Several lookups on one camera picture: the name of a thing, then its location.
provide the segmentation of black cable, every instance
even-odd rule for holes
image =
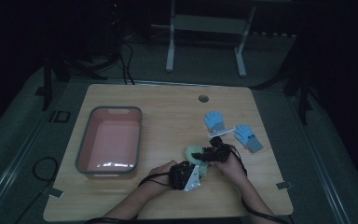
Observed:
[[[265,219],[268,219],[268,220],[271,220],[271,221],[274,221],[274,222],[277,222],[277,223],[282,223],[282,224],[289,224],[287,221],[283,220],[283,219],[280,219],[278,217],[274,217],[274,216],[270,216],[270,215],[267,215],[267,214],[264,214],[264,213],[259,213],[259,212],[256,212],[255,210],[253,210],[252,208],[250,208],[246,203],[245,201],[243,200],[243,198],[241,197],[241,202],[242,202],[242,206],[246,209],[246,211],[248,211],[248,213],[252,214],[252,215],[255,215],[257,217],[262,217],[262,218],[265,218]]]
[[[245,169],[245,166],[243,165],[243,162],[242,162],[242,159],[241,159],[241,155],[240,153],[238,152],[238,150],[232,146],[232,145],[229,145],[227,144],[228,146],[230,146],[230,149],[231,149],[231,152],[234,154],[234,156],[237,158],[237,160],[240,162],[241,164],[241,167],[243,169],[243,171],[245,172],[245,174],[247,175],[247,171]],[[289,224],[288,222],[286,222],[285,220],[283,219],[280,219],[278,217],[274,217],[274,216],[270,216],[270,215],[267,215],[267,214],[264,214],[264,213],[259,213],[259,212],[256,212],[255,210],[253,210],[252,208],[250,208],[246,202],[243,200],[243,198],[241,197],[241,202],[242,202],[242,205],[243,207],[246,209],[246,211],[252,215],[255,215],[257,217],[262,217],[262,218],[265,218],[265,219],[268,219],[268,220],[271,220],[271,221],[274,221],[274,222],[277,222],[277,223],[282,223],[282,224]]]
[[[153,181],[153,182],[156,182],[160,185],[165,185],[165,184],[162,184],[162,183],[159,183],[158,181],[156,180],[152,180],[153,178],[157,177],[157,176],[161,176],[161,175],[168,175],[170,172],[166,172],[166,173],[161,173],[161,174],[153,174],[153,175],[148,175],[147,177],[145,177],[141,183],[139,183],[138,187],[140,187],[141,185],[143,185],[146,181]]]
[[[135,220],[124,220],[112,217],[95,217],[90,220],[87,220],[84,224],[94,224],[94,223],[133,223]]]
[[[131,74],[130,74],[130,63],[131,63],[131,60],[132,60],[133,49],[132,49],[132,47],[131,47],[129,44],[127,44],[126,42],[123,42],[123,44],[130,49],[130,58],[129,58],[129,61],[127,62],[127,75],[128,75],[128,77],[129,77],[129,79],[130,79],[132,85],[135,85],[135,83],[134,83],[134,81],[133,81],[133,79],[132,79],[132,76],[131,76]]]
[[[36,168],[37,166],[39,165],[40,162],[42,161],[47,161],[47,160],[50,160],[50,161],[53,161],[54,162],[54,172],[53,174],[49,177],[49,178],[44,178],[42,176],[40,176],[37,171],[36,171]],[[33,166],[33,175],[36,179],[38,180],[41,180],[41,181],[44,181],[44,182],[48,182],[46,184],[46,186],[40,190],[37,195],[31,200],[31,202],[27,205],[27,207],[22,211],[22,213],[20,214],[19,218],[17,218],[15,224],[18,224],[20,223],[21,219],[24,217],[24,215],[28,212],[28,210],[32,207],[32,205],[34,205],[34,203],[37,201],[37,199],[39,199],[40,196],[43,195],[43,192],[50,186],[51,182],[53,182],[57,176],[57,173],[58,173],[58,162],[56,159],[52,158],[52,157],[45,157],[39,161],[37,161],[34,166]]]
[[[124,83],[127,85],[127,78],[126,78],[126,64],[124,64],[124,60],[123,57],[120,54],[120,60],[121,63],[123,64],[123,79],[124,79]]]
[[[289,216],[289,218],[290,218],[290,222],[291,222],[292,224],[295,224],[295,221],[293,220],[292,216],[290,216],[290,215],[288,215],[288,216]]]

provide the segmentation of pink tray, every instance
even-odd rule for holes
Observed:
[[[91,111],[76,159],[89,178],[132,178],[138,163],[142,111],[135,106],[100,106]]]

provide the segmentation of white metal frame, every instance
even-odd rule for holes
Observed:
[[[246,77],[242,51],[245,46],[246,38],[249,34],[256,7],[252,7],[247,20],[238,20],[175,14],[175,0],[172,0],[171,4],[170,45],[168,47],[167,65],[165,68],[167,72],[173,71],[173,61],[175,56],[175,30],[190,30],[241,35],[241,42],[236,48],[234,48],[234,53],[237,60],[239,76]]]

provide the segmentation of human hand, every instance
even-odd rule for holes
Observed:
[[[147,176],[163,174],[170,171],[171,167],[176,165],[176,161],[170,161],[159,167],[152,169]],[[151,178],[141,185],[139,188],[144,190],[144,193],[149,197],[154,198],[164,193],[165,191],[171,189],[170,180],[168,175],[159,175]]]
[[[216,167],[220,172],[233,182],[237,187],[247,179],[241,163],[238,158],[231,152],[225,162],[211,161],[212,167]]]

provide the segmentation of metal stand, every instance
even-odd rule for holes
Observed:
[[[242,51],[249,34],[256,7],[252,7],[247,20],[238,20],[175,14],[175,0],[172,0],[171,4],[170,45],[168,47],[167,65],[165,68],[167,72],[173,71],[175,30],[189,30],[241,35],[241,42],[234,49],[234,53],[237,60],[239,76],[246,77]]]
[[[44,104],[42,108],[43,111],[46,111],[48,109],[48,106],[50,105],[52,100],[51,70],[54,71],[57,79],[61,82],[68,82],[69,79],[71,78],[65,63],[70,64],[79,72],[86,74],[93,79],[102,79],[102,80],[107,79],[107,77],[101,77],[100,75],[94,73],[88,67],[84,66],[83,64],[75,60],[62,57],[61,54],[59,53],[48,55],[46,56],[44,61],[44,86],[42,88],[39,88],[38,90],[38,95],[44,96]]]

